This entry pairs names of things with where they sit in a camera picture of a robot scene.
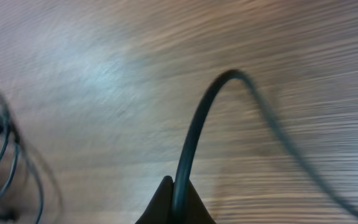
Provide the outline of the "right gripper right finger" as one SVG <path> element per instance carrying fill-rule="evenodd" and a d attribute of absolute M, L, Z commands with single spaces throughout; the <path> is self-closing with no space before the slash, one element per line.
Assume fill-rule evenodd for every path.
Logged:
<path fill-rule="evenodd" d="M 186 196 L 185 224 L 216 224 L 191 182 Z"/>

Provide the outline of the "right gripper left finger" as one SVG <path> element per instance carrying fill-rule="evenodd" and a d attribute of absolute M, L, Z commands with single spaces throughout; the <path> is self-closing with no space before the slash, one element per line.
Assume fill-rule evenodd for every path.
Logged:
<path fill-rule="evenodd" d="M 173 194 L 173 179 L 165 176 L 155 191 L 147 208 L 135 224 L 167 224 Z"/>

